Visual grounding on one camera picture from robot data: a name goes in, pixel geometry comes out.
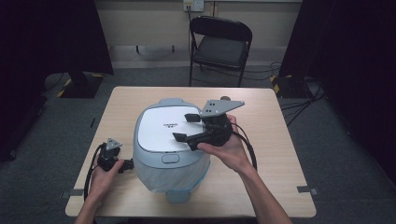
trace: chair backrest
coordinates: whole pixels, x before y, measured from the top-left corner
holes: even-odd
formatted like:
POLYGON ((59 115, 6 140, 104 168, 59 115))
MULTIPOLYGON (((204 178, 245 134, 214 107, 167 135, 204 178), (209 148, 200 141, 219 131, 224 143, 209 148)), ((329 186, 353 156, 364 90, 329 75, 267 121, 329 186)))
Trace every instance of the chair backrest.
POLYGON ((200 16, 190 22, 191 36, 209 35, 238 41, 251 42, 253 34, 250 29, 240 21, 230 21, 216 17, 200 16))

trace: white lid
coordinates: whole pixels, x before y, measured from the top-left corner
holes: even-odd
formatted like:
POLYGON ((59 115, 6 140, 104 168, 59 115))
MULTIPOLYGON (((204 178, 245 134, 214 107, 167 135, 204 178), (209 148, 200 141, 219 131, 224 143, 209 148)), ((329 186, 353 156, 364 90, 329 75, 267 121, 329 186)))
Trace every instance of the white lid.
POLYGON ((190 150, 186 143, 175 140, 173 133, 187 136, 202 133, 202 122, 187 122, 185 114, 198 114, 192 106, 165 106, 148 109, 144 112, 138 131, 138 143, 150 152, 179 152, 190 150))

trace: table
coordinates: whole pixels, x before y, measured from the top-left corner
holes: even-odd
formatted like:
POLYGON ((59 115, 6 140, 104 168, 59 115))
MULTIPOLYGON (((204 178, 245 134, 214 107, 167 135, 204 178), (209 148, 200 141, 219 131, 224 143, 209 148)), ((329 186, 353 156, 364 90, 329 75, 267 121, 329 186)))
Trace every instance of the table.
MULTIPOLYGON (((182 98, 204 107, 206 100, 229 96, 245 105, 230 111, 245 130, 255 148, 258 171, 268 189, 290 217, 313 217, 316 208, 306 186, 289 131, 274 92, 270 89, 117 87, 92 140, 75 189, 83 189, 92 155, 97 146, 112 137, 123 143, 120 158, 133 154, 134 126, 138 116, 149 105, 163 98, 182 98)), ((82 196, 71 196, 65 212, 78 215, 82 196)), ((111 191, 97 211, 103 217, 254 217, 245 187, 237 173, 211 156, 211 165, 202 184, 187 203, 170 204, 165 194, 146 189, 134 171, 117 175, 111 191)))

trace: gray carpet floor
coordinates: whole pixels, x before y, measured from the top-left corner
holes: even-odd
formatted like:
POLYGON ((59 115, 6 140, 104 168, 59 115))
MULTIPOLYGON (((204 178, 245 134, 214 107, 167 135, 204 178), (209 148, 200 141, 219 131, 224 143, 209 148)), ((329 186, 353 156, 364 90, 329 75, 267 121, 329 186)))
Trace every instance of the gray carpet floor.
MULTIPOLYGON (((272 88, 269 66, 250 66, 242 87, 272 88)), ((96 127, 113 88, 117 86, 187 86, 188 67, 116 69, 106 76, 93 99, 57 98, 68 78, 48 77, 54 87, 40 118, 18 146, 17 159, 0 163, 0 223, 71 223, 63 191, 72 189, 96 127)), ((200 78, 235 86, 236 77, 205 70, 200 78)), ((193 86, 211 86, 194 81, 193 86)), ((306 99, 278 99, 282 108, 306 99)), ((299 107, 283 110, 290 122, 299 107)), ((326 98, 315 101, 290 125, 306 181, 318 210, 294 223, 396 223, 396 190, 369 153, 351 139, 326 98)), ((125 223, 126 218, 100 217, 98 223, 125 223)), ((131 219, 133 223, 172 223, 174 220, 131 219)))

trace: forearm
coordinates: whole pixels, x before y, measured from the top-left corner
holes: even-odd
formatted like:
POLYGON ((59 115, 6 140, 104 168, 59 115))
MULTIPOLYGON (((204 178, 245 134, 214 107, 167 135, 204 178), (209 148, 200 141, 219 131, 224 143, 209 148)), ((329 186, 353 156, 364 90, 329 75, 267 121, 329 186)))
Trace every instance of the forearm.
POLYGON ((95 213, 100 203, 97 198, 89 195, 82 205, 81 210, 79 211, 78 217, 76 218, 75 224, 79 223, 93 223, 95 213))
POLYGON ((253 167, 248 167, 239 175, 245 184, 259 223, 291 223, 285 210, 265 186, 253 167))

